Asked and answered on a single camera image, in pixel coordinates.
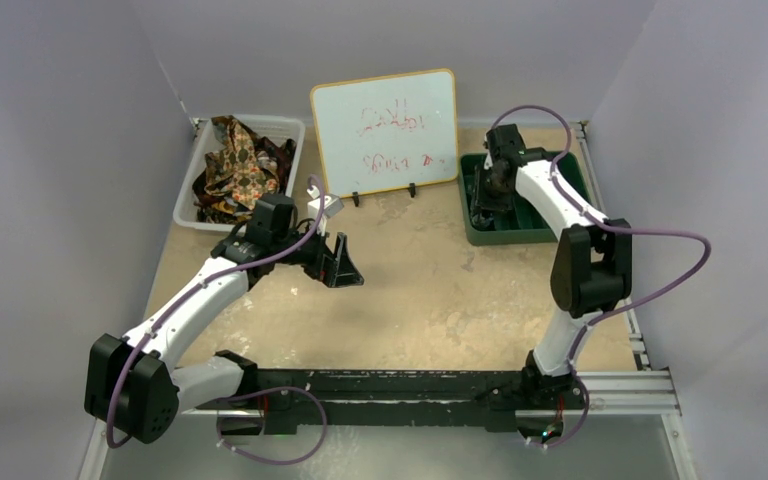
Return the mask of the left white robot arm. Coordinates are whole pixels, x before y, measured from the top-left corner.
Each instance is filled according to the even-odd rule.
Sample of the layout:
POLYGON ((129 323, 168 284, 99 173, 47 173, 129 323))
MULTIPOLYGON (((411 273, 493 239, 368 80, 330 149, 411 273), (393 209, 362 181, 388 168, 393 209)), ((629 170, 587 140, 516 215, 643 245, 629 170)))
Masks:
POLYGON ((328 243, 326 222, 339 213, 339 197, 309 188, 308 218, 298 220, 294 201, 283 194, 257 200, 251 218, 234 226, 211 250, 196 275, 163 307, 116 337, 104 334, 92 345, 84 410, 114 433, 148 444, 176 416, 223 399, 244 409, 257 399, 257 365, 230 351, 182 368, 179 362, 201 333, 228 306, 247 294, 280 264, 302 268, 328 288, 361 286, 344 233, 328 243))

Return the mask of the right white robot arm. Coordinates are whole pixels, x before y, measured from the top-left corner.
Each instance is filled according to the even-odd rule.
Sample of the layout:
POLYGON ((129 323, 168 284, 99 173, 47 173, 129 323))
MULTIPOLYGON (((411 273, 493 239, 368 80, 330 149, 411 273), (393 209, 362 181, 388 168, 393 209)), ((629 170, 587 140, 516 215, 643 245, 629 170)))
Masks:
POLYGON ((533 373, 521 381, 524 399, 544 407, 560 394, 558 377, 571 373, 578 348, 588 335, 588 322, 629 296, 631 239, 605 231, 605 226, 626 223, 593 209, 563 177, 548 151, 527 147, 515 125, 491 128, 485 146, 487 155, 472 173, 472 227, 501 227, 514 212, 517 199, 523 199, 557 240, 550 275, 557 309, 527 361, 533 373))

